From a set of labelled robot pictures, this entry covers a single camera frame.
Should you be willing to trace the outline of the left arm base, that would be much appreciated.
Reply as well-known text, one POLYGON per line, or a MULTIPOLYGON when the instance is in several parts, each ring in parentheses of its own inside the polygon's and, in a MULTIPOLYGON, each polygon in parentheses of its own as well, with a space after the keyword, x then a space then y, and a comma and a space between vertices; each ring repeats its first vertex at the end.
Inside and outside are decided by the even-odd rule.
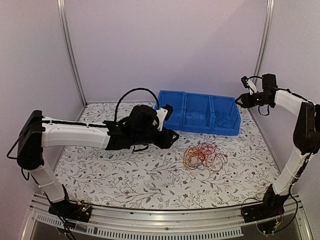
POLYGON ((49 202, 50 207, 48 212, 68 220, 88 223, 92 214, 92 205, 89 203, 74 203, 68 200, 60 202, 49 202))

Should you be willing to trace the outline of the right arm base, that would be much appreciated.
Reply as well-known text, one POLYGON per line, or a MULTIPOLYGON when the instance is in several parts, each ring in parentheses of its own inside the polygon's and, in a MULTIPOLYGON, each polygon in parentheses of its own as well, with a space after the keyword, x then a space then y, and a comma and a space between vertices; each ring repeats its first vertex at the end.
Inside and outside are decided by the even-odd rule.
POLYGON ((241 206, 240 212, 244 222, 251 223, 264 220, 257 224, 257 229, 264 235, 274 234, 282 222, 282 214, 285 212, 284 203, 288 197, 289 194, 275 194, 270 185, 262 198, 262 202, 241 206))

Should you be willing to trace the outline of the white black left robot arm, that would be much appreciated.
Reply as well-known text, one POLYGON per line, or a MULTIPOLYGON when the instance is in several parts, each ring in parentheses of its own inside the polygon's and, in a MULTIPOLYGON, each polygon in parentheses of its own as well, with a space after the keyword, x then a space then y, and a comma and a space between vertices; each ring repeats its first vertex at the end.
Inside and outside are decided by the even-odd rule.
POLYGON ((29 172, 47 195, 55 209, 63 216, 74 213, 64 187, 46 165, 43 149, 56 146, 91 147, 117 151, 136 145, 155 145, 169 149, 179 134, 164 126, 173 112, 170 105, 155 110, 147 105, 137 105, 129 116, 121 120, 103 122, 67 121, 45 117, 34 110, 24 124, 19 136, 6 157, 15 160, 19 167, 29 172))

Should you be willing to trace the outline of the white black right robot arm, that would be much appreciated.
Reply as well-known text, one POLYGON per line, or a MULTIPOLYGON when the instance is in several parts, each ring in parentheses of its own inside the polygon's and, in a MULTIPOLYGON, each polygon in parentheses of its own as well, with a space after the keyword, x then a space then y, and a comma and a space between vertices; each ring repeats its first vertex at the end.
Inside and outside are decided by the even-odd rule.
POLYGON ((276 76, 243 76, 241 82, 248 93, 241 94, 235 103, 244 109, 267 106, 282 107, 296 116, 293 131, 293 150, 280 176, 271 185, 276 197, 288 196, 290 187, 302 175, 310 159, 320 150, 320 105, 277 85, 276 76))

